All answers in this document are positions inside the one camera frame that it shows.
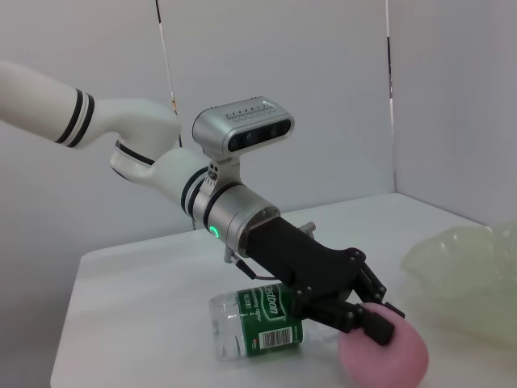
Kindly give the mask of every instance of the camera lens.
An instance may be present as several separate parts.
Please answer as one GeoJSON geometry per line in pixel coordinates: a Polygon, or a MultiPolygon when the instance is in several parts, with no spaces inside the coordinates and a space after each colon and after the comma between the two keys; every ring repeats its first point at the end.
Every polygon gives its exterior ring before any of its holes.
{"type": "Polygon", "coordinates": [[[230,140],[229,140],[229,143],[228,143],[228,150],[230,152],[235,152],[237,150],[241,149],[241,142],[239,141],[238,139],[238,135],[237,136],[234,136],[232,137],[230,140]]]}
{"type": "Polygon", "coordinates": [[[274,139],[275,137],[278,137],[278,126],[273,125],[273,128],[271,129],[271,138],[274,139]]]}
{"type": "Polygon", "coordinates": [[[257,136],[254,134],[253,131],[249,131],[246,134],[246,137],[244,138],[244,144],[246,145],[246,147],[249,147],[249,146],[252,146],[253,144],[255,144],[256,142],[257,142],[257,136]]]}
{"type": "Polygon", "coordinates": [[[279,130],[279,136],[283,136],[289,132],[289,129],[291,129],[291,121],[290,120],[284,120],[280,123],[280,130],[279,130]]]}

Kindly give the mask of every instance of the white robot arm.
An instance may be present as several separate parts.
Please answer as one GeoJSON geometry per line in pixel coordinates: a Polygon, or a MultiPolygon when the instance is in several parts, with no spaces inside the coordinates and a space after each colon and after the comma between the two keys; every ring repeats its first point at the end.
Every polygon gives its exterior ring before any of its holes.
{"type": "Polygon", "coordinates": [[[348,333],[362,327],[378,344],[394,325],[361,305],[383,304],[386,288],[365,263],[365,254],[334,251],[286,222],[270,202],[240,177],[241,154],[288,137],[293,117],[279,104],[255,97],[201,112],[192,126],[204,156],[172,150],[181,131],[176,115],[139,99],[95,100],[18,65],[0,62],[0,120],[70,148],[89,145],[107,132],[120,135],[111,167],[135,183],[156,188],[226,245],[225,261],[259,278],[241,257],[250,257],[292,290],[291,314],[348,333]]]}
{"type": "Polygon", "coordinates": [[[116,132],[113,170],[178,205],[186,182],[208,165],[202,155],[172,150],[182,125],[171,110],[143,99],[97,100],[9,62],[0,62],[0,120],[76,149],[116,132]]]}

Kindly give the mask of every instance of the bottle label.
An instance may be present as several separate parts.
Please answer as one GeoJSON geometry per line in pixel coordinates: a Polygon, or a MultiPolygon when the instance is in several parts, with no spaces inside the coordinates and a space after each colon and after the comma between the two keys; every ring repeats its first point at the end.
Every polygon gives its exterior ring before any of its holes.
{"type": "Polygon", "coordinates": [[[237,291],[244,343],[248,356],[299,344],[301,320],[289,316],[291,291],[284,285],[264,285],[237,291]]]}

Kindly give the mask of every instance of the pink ball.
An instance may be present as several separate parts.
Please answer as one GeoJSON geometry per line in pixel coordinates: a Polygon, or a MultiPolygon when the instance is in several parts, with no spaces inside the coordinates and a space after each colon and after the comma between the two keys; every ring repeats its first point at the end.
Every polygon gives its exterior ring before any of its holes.
{"type": "Polygon", "coordinates": [[[429,365],[426,344],[417,331],[387,307],[365,303],[395,325],[388,346],[382,347],[358,329],[339,336],[339,359],[362,388],[415,388],[429,365]]]}

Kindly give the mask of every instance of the white wall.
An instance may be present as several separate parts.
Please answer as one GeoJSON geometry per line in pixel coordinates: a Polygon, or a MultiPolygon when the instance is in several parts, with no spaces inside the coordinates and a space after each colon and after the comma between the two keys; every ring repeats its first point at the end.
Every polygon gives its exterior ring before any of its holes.
{"type": "MultiPolygon", "coordinates": [[[[0,59],[98,98],[170,106],[152,0],[4,0],[0,59]]],[[[190,229],[177,206],[111,170],[114,143],[69,150],[0,123],[1,387],[49,386],[82,255],[190,229]]]]}
{"type": "Polygon", "coordinates": [[[517,2],[389,2],[399,191],[517,219],[517,2]]]}
{"type": "Polygon", "coordinates": [[[242,157],[282,210],[393,190],[385,0],[160,0],[178,113],[264,95],[293,135],[242,157]]]}

